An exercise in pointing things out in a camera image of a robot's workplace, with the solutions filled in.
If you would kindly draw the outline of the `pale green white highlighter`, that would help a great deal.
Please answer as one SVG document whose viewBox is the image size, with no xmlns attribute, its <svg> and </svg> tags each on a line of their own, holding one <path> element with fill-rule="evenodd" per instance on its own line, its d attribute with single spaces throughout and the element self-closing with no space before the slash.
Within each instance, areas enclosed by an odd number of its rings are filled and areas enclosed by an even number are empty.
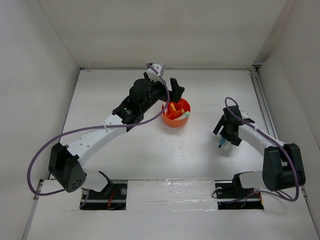
<svg viewBox="0 0 320 240">
<path fill-rule="evenodd" d="M 183 120 L 185 118 L 188 118 L 190 116 L 190 112 L 189 111 L 186 111 L 184 112 L 181 116 L 180 116 L 180 119 Z"/>
</svg>

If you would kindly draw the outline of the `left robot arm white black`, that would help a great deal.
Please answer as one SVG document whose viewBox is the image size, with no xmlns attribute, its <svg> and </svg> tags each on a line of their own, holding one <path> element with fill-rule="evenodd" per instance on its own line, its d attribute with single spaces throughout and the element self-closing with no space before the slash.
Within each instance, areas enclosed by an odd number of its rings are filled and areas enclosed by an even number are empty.
<svg viewBox="0 0 320 240">
<path fill-rule="evenodd" d="M 157 101 L 178 103 L 185 89 L 175 78 L 170 79 L 170 84 L 168 91 L 161 82 L 148 77 L 136 80 L 129 95 L 97 129 L 74 142 L 66 145 L 58 142 L 51 148 L 48 170 L 66 192 L 88 189 L 103 199 L 111 194 L 112 181 L 102 171 L 89 173 L 84 165 L 111 140 L 141 123 L 145 112 Z"/>
</svg>

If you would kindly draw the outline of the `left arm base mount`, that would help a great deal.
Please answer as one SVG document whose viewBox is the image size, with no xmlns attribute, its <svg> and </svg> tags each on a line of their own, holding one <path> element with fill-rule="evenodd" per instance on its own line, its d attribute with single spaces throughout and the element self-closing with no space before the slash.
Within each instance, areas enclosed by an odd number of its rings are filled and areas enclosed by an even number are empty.
<svg viewBox="0 0 320 240">
<path fill-rule="evenodd" d="M 128 181 L 111 180 L 102 171 L 99 174 L 107 181 L 101 192 L 92 189 L 83 190 L 79 205 L 80 210 L 124 211 L 127 204 Z"/>
</svg>

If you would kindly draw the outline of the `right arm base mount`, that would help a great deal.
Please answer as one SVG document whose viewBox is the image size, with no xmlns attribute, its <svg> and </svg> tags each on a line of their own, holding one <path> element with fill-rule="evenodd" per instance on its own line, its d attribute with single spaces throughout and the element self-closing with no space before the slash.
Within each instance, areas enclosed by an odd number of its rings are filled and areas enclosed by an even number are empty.
<svg viewBox="0 0 320 240">
<path fill-rule="evenodd" d="M 240 174 L 235 174 L 232 180 L 216 180 L 211 197 L 217 200 L 218 210 L 263 210 L 260 193 L 254 193 L 253 188 L 243 188 Z"/>
</svg>

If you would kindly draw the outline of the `blue utility knife pen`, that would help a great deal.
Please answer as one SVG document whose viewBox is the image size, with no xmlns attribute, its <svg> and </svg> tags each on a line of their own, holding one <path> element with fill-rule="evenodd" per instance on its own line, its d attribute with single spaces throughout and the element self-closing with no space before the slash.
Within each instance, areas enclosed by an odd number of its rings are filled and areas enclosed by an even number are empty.
<svg viewBox="0 0 320 240">
<path fill-rule="evenodd" d="M 221 148 L 227 148 L 231 143 L 224 139 L 224 138 L 221 138 L 220 141 L 219 141 L 219 144 L 218 144 L 218 148 L 221 149 Z"/>
</svg>

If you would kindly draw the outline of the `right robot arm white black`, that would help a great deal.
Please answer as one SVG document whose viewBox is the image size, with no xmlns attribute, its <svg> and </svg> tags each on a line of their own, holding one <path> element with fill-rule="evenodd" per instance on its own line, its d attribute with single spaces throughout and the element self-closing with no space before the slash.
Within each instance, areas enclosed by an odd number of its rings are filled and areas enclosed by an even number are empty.
<svg viewBox="0 0 320 240">
<path fill-rule="evenodd" d="M 221 136 L 220 146 L 229 142 L 238 147 L 246 142 L 263 158 L 261 170 L 233 176 L 231 191 L 235 196 L 243 197 L 249 190 L 269 190 L 279 194 L 285 189 L 299 189 L 306 183 L 299 146 L 268 135 L 252 119 L 244 118 L 237 105 L 223 109 L 213 133 Z"/>
</svg>

